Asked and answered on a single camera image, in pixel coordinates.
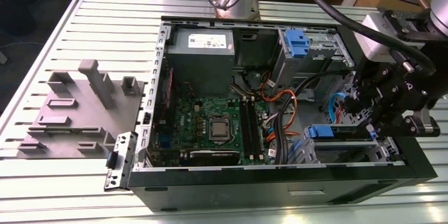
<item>slotted work surface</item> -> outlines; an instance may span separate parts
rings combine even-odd
[[[373,8],[339,7],[353,20],[376,12]],[[335,24],[316,5],[260,3],[263,20]],[[53,71],[67,71],[73,80],[87,80],[77,72],[80,60],[96,59],[99,71],[111,81],[133,76],[153,79],[156,39],[163,15],[213,17],[207,0],[73,0],[48,39],[29,75],[0,118],[0,154],[16,157],[51,88]],[[439,177],[419,186],[399,188],[355,206],[295,209],[228,210],[225,222],[235,223],[441,223],[448,222],[448,100],[440,100],[432,117],[443,135],[420,138],[419,143]],[[144,115],[137,114],[137,121]],[[223,212],[157,213],[131,191],[103,192],[105,159],[7,159],[0,161],[0,220],[45,221],[125,217],[153,221],[209,223]]]

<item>motherboard chip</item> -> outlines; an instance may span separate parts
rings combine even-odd
[[[208,118],[209,139],[215,144],[224,144],[231,140],[231,117],[213,115]]]
[[[225,122],[212,123],[212,136],[225,137],[228,136],[228,124]]]

